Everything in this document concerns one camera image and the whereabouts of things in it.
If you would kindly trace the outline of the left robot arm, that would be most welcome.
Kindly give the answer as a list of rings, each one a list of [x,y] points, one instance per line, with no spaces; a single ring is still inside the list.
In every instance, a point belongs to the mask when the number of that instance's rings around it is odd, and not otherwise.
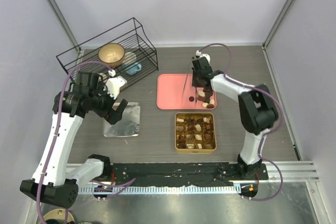
[[[127,81],[109,71],[109,78],[92,72],[79,72],[76,82],[55,96],[52,126],[48,141],[31,179],[23,180],[20,191],[36,202],[60,208],[70,208],[81,187],[97,178],[105,182],[112,174],[110,159],[92,154],[87,160],[67,172],[73,141],[89,111],[114,125],[122,119],[128,102],[113,105]]]

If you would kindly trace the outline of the pink tray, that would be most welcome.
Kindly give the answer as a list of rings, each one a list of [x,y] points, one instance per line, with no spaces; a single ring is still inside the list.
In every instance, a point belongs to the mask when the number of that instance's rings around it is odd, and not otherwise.
[[[203,101],[194,102],[195,89],[188,79],[184,92],[184,101],[181,102],[186,74],[161,74],[158,77],[156,105],[161,110],[212,110],[217,106],[216,95],[210,100],[214,105],[210,108],[203,106]]]

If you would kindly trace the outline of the gold chocolate box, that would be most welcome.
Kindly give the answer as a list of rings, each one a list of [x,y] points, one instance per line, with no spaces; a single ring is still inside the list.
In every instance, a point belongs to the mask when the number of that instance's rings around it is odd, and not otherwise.
[[[211,154],[217,149],[212,113],[177,113],[174,145],[181,154]]]

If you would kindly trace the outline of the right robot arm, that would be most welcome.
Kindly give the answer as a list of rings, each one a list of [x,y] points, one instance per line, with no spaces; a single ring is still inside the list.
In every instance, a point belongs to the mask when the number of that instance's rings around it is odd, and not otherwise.
[[[237,157],[237,173],[242,179],[250,179],[261,168],[264,141],[279,118],[268,87],[251,86],[222,71],[214,71],[205,56],[192,58],[192,65],[192,86],[223,94],[238,103],[246,133],[243,149]]]

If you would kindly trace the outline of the metal tongs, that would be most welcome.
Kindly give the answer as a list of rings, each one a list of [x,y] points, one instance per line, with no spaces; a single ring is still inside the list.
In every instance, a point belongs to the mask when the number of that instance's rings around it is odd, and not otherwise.
[[[185,82],[184,82],[184,87],[183,87],[183,91],[182,91],[182,96],[181,96],[181,102],[184,101],[184,92],[185,92],[185,89],[186,89],[186,85],[187,85],[188,79],[190,79],[191,86],[193,87],[193,74],[192,73],[186,74]],[[195,104],[197,104],[197,99],[198,99],[197,87],[194,87],[194,89],[195,89],[194,102],[195,102]]]

